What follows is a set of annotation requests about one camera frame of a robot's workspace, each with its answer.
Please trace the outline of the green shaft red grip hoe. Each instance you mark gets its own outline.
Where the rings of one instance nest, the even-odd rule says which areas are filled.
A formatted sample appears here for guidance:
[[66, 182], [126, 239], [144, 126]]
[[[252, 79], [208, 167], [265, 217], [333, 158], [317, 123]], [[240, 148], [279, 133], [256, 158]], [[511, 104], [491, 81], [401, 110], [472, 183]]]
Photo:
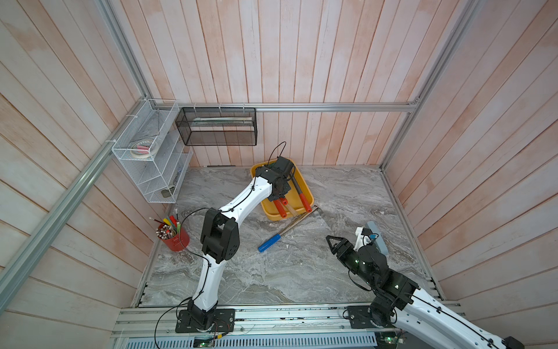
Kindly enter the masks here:
[[274, 205], [276, 206], [276, 209], [280, 215], [281, 218], [287, 218], [287, 213], [285, 211], [285, 206], [283, 206], [283, 203], [281, 201], [281, 199], [276, 199], [274, 200]]

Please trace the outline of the wooden handle hoe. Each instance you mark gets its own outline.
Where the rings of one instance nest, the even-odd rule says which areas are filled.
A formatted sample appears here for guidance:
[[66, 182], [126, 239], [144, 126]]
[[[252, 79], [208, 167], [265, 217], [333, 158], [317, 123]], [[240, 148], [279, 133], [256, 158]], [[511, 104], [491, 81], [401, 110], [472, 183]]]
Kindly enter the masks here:
[[296, 211], [296, 209], [294, 209], [290, 204], [287, 205], [283, 205], [285, 207], [285, 209], [291, 214], [291, 216], [294, 218], [298, 215], [298, 212]]

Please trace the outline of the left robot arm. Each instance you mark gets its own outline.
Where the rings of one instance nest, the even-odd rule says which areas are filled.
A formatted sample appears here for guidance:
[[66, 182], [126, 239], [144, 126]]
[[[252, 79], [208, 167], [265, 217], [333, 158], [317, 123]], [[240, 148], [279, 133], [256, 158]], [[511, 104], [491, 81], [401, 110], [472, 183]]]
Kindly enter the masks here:
[[272, 164], [256, 169], [248, 186], [219, 209], [209, 208], [201, 232], [202, 271], [198, 287], [179, 310], [176, 332], [208, 332], [217, 328], [218, 290], [225, 266], [240, 247], [239, 229], [264, 200], [282, 199], [291, 190], [294, 163], [279, 156]]

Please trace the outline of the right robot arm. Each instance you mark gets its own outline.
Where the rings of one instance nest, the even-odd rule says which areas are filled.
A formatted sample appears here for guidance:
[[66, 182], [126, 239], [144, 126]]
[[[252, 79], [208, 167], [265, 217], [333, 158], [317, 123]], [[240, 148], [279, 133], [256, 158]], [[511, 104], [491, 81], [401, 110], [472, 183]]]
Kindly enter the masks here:
[[367, 314], [372, 324], [403, 330], [433, 348], [524, 348], [518, 339], [501, 338], [472, 324], [434, 299], [416, 282], [392, 270], [376, 240], [359, 236], [348, 239], [327, 236], [331, 253], [346, 267], [350, 276], [361, 278], [373, 292]]

